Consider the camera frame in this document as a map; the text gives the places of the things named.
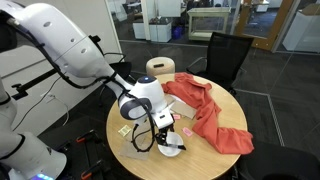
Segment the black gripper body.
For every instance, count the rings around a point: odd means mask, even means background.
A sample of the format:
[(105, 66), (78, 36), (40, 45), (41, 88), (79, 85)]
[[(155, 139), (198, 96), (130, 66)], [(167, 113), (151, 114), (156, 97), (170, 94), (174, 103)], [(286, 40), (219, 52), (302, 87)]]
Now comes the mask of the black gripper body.
[(159, 145), (167, 146), (168, 143), (167, 139), (168, 130), (166, 128), (160, 129), (159, 132), (155, 135), (155, 139)]

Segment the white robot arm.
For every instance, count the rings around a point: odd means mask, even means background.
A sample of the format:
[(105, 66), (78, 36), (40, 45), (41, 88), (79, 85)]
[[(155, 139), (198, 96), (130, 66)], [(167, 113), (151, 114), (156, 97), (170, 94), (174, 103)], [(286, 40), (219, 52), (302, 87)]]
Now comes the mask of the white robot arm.
[[(148, 120), (152, 129), (174, 123), (157, 78), (145, 76), (131, 85), (106, 62), (93, 37), (86, 35), (56, 7), (46, 3), (23, 6), (0, 0), (1, 50), (13, 50), (24, 37), (37, 48), (59, 75), (92, 77), (109, 87), (118, 99), (120, 114), (137, 126)], [(25, 95), (22, 87), (9, 95), (0, 86), (0, 164), (10, 171), (6, 180), (55, 180), (64, 170), (67, 157), (44, 144), (30, 132), (17, 133), (11, 124), (17, 113), (16, 101)]]

